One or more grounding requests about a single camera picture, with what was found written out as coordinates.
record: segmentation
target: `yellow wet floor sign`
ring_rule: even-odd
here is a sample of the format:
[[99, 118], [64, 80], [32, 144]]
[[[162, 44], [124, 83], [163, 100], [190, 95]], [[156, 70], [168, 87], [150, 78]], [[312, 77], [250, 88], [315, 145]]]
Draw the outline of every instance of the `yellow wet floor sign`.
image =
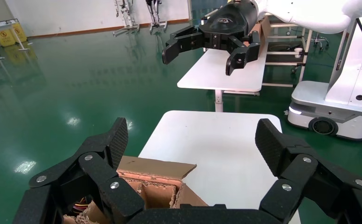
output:
[[27, 41], [24, 30], [21, 28], [19, 23], [13, 24], [13, 28], [21, 42]]
[[10, 29], [5, 29], [0, 31], [0, 44], [3, 47], [14, 45], [16, 40], [13, 37], [12, 31]]
[[[24, 30], [21, 28], [19, 23], [13, 24], [14, 32], [17, 34], [21, 42], [27, 41]], [[5, 29], [0, 31], [0, 44], [3, 47], [13, 45], [17, 42], [17, 38], [13, 35], [13, 31]]]

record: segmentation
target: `green floor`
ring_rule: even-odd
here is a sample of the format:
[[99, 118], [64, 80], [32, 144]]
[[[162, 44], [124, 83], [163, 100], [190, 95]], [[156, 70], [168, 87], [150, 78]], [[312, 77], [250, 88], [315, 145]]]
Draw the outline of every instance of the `green floor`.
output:
[[[169, 26], [161, 39], [165, 42], [184, 26]], [[313, 49], [305, 80], [329, 80], [340, 37], [327, 36], [331, 48], [323, 53]], [[28, 56], [15, 47], [0, 48], [6, 57], [0, 66], [0, 224], [12, 221], [34, 174], [71, 156], [87, 136], [107, 131], [117, 117], [128, 120], [126, 155], [138, 156], [167, 111], [214, 111], [212, 91], [177, 87], [202, 50], [182, 53], [163, 65], [156, 37], [146, 28], [117, 38], [104, 32], [32, 42]], [[265, 77], [266, 82], [283, 83], [298, 78], [289, 67], [268, 67]], [[284, 133], [304, 138], [324, 158], [362, 175], [362, 142], [286, 123], [283, 111], [291, 93], [291, 88], [263, 87], [259, 97], [225, 95], [224, 111], [274, 114]], [[17, 168], [24, 162], [35, 166], [22, 173]], [[334, 223], [308, 199], [299, 212], [304, 224]]]

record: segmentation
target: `cardboard divider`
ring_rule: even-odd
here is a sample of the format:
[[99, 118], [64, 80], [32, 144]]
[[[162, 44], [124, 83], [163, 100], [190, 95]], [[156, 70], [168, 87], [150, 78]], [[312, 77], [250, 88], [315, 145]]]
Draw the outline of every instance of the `cardboard divider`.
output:
[[175, 204], [175, 185], [123, 178], [143, 198], [146, 209], [172, 208]]

